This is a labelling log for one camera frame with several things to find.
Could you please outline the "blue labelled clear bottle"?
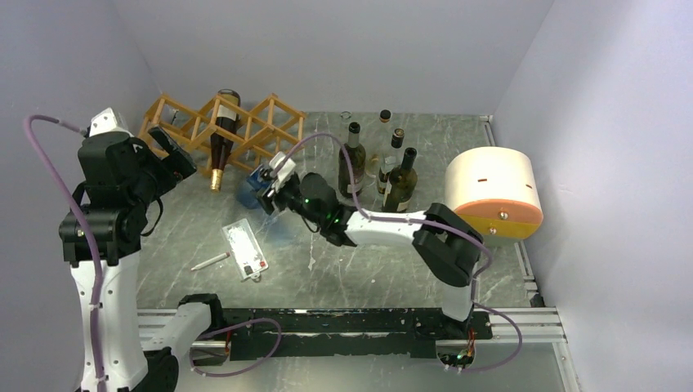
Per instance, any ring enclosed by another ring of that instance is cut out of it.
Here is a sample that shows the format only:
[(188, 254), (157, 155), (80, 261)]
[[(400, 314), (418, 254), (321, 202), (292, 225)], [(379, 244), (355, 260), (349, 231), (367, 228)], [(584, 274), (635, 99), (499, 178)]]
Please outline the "blue labelled clear bottle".
[(245, 179), (238, 185), (235, 198), (243, 207), (248, 210), (254, 210), (261, 207), (257, 199), (257, 194), (264, 193), (274, 179), (271, 177), (271, 167), (267, 163), (262, 163), (256, 167)]

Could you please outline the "dark bottle silver cap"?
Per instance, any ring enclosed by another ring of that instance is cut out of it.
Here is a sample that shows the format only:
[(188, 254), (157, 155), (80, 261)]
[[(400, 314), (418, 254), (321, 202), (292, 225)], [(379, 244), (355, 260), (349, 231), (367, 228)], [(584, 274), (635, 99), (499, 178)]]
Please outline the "dark bottle silver cap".
[(348, 125), (348, 138), (338, 154), (338, 191), (345, 198), (351, 198), (353, 194), (360, 194), (363, 189), (364, 168), (366, 151), (360, 143), (360, 124), (350, 122)]

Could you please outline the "clear round glass bottle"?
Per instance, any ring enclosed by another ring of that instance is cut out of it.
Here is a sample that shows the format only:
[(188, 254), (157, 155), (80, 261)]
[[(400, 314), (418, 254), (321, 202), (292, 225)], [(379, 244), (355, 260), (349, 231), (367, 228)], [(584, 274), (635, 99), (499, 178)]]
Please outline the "clear round glass bottle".
[(377, 175), (380, 155), (385, 149), (386, 138), (389, 135), (389, 122), (392, 113), (389, 109), (382, 109), (378, 114), (378, 120), (369, 129), (368, 145), (366, 146), (365, 173), (374, 178)]

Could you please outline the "clear whisky bottle black label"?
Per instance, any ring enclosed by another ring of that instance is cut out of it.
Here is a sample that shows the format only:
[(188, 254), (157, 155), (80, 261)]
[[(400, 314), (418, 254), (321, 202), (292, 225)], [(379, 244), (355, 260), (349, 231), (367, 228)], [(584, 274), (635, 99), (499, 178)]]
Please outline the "clear whisky bottle black label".
[(399, 164), (399, 153), (404, 138), (405, 131), (402, 128), (396, 128), (392, 132), (390, 144), (380, 155), (377, 178), (377, 189), (380, 194), (385, 194), (389, 174)]

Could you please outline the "dark green wine bottle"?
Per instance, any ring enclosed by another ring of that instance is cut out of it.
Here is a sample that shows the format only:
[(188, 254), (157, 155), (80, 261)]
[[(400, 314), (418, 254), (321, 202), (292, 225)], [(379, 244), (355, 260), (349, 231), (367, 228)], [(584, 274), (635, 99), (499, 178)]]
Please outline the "dark green wine bottle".
[(406, 212), (418, 183), (418, 174), (414, 162), (418, 151), (408, 147), (404, 151), (402, 162), (391, 170), (382, 204), (382, 212)]

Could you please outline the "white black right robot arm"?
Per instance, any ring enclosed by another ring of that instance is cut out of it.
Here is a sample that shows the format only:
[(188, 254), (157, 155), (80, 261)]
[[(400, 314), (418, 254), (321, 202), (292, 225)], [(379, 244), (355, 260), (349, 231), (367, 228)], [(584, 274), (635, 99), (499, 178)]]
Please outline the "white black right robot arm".
[(443, 283), (443, 332), (459, 338), (471, 329), (473, 273), (485, 247), (481, 234), (447, 206), (433, 203), (425, 211), (405, 214), (360, 212), (339, 201), (334, 188), (313, 172), (280, 181), (260, 168), (247, 182), (267, 214), (289, 209), (334, 246), (379, 245), (416, 251)]

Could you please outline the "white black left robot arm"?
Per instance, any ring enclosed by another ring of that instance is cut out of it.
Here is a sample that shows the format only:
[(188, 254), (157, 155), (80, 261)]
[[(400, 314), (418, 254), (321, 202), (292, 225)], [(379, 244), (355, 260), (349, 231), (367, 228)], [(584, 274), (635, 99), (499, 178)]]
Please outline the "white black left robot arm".
[(126, 131), (89, 136), (78, 150), (85, 179), (69, 195), (59, 235), (83, 318), (81, 391), (173, 391), (194, 341), (226, 329), (219, 298), (192, 294), (148, 341), (140, 337), (137, 270), (141, 240), (153, 230), (146, 213), (195, 171), (164, 129), (149, 134), (163, 158)]

